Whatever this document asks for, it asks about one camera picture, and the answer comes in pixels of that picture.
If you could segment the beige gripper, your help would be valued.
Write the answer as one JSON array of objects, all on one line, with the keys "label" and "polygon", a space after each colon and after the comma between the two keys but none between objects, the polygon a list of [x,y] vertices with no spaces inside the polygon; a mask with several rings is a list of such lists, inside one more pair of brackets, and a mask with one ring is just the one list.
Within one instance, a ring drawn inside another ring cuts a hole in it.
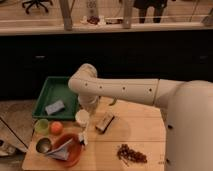
[{"label": "beige gripper", "polygon": [[92,102],[81,102],[81,107],[86,110],[90,115],[94,115],[96,112],[96,109],[98,107],[98,100],[94,100]]}]

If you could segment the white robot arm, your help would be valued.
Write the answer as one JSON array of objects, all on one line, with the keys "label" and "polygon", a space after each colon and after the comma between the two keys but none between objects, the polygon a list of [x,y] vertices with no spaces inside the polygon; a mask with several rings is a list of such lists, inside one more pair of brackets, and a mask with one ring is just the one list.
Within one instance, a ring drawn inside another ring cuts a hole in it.
[{"label": "white robot arm", "polygon": [[69,88],[84,108],[99,96],[155,106],[167,112],[165,171],[213,171],[213,83],[203,80],[101,79],[83,64]]}]

